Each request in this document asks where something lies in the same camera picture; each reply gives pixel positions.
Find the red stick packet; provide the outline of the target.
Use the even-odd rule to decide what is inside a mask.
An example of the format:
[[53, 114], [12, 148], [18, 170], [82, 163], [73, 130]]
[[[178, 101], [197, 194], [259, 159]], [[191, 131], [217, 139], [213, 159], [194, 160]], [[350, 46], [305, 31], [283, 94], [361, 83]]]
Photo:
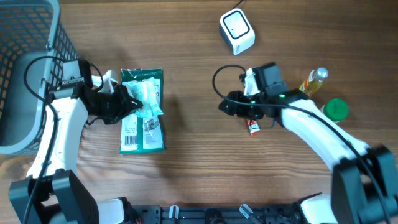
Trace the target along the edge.
[[248, 119], [247, 124], [248, 124], [249, 133], [252, 136], [255, 136], [261, 130], [257, 120], [255, 119]]

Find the yellow liquid small bottle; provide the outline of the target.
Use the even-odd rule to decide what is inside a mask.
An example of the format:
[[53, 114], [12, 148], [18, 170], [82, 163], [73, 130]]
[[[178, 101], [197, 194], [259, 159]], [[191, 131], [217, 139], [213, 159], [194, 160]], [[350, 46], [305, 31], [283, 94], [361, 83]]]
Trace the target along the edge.
[[300, 85], [299, 90], [310, 98], [320, 89], [327, 77], [328, 70], [324, 67], [312, 70], [309, 76]]

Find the green lid white jar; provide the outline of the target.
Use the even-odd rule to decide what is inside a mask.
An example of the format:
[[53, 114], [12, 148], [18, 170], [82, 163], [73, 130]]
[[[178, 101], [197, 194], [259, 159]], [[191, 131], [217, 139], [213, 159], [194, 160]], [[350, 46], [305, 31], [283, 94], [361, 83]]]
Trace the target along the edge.
[[334, 98], [328, 101], [320, 108], [321, 112], [330, 120], [338, 123], [347, 118], [349, 115], [348, 104], [339, 98]]

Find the mint green wipes packet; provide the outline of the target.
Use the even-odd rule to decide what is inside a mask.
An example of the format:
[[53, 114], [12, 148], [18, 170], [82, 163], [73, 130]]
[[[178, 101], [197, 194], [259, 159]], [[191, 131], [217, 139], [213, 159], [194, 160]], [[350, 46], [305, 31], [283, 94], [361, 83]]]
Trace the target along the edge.
[[151, 118], [163, 115], [160, 108], [160, 79], [150, 77], [141, 81], [133, 80], [122, 82], [127, 87], [129, 94], [142, 102], [142, 108], [134, 114], [139, 118]]

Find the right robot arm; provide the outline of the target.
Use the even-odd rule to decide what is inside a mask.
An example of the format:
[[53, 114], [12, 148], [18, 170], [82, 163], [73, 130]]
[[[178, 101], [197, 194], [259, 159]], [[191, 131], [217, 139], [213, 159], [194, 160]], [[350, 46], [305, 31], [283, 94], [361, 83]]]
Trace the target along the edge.
[[221, 95], [218, 108], [245, 119], [273, 119], [307, 143], [332, 173], [330, 195], [299, 202], [305, 223], [390, 223], [397, 216], [396, 161], [387, 147], [370, 147], [298, 88], [288, 89], [274, 62], [245, 69], [239, 79], [244, 89]]

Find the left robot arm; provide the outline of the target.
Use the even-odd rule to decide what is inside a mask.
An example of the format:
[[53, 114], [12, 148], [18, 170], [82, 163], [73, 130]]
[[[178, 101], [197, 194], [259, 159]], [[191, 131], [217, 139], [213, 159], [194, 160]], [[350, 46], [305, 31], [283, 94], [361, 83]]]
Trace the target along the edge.
[[24, 180], [13, 182], [9, 199], [21, 223], [140, 223], [140, 214], [126, 197], [97, 202], [76, 175], [78, 150], [88, 117], [116, 124], [143, 107], [127, 88], [101, 80], [95, 87], [93, 64], [62, 60], [64, 78], [37, 94], [23, 74], [28, 91], [42, 102], [44, 135]]

